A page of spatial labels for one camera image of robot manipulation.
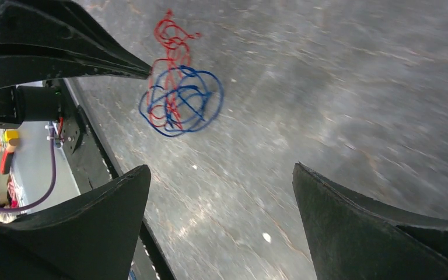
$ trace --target purple cable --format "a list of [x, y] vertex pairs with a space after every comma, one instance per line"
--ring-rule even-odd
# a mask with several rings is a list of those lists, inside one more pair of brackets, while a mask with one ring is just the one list
[[0, 207], [0, 213], [15, 213], [15, 212], [22, 212], [31, 208], [34, 208], [35, 206], [37, 206], [38, 204], [41, 204], [42, 202], [44, 202], [52, 193], [54, 186], [55, 186], [55, 178], [56, 178], [56, 168], [55, 168], [55, 153], [54, 153], [54, 149], [55, 149], [55, 145], [54, 145], [54, 134], [55, 131], [54, 129], [49, 129], [50, 131], [50, 142], [51, 142], [51, 159], [52, 159], [52, 179], [51, 179], [51, 184], [49, 186], [49, 189], [47, 190], [47, 192], [44, 194], [43, 197], [41, 197], [39, 200], [35, 201], [32, 204], [26, 205], [26, 206], [22, 206], [22, 207], [17, 207], [17, 208], [1, 208]]

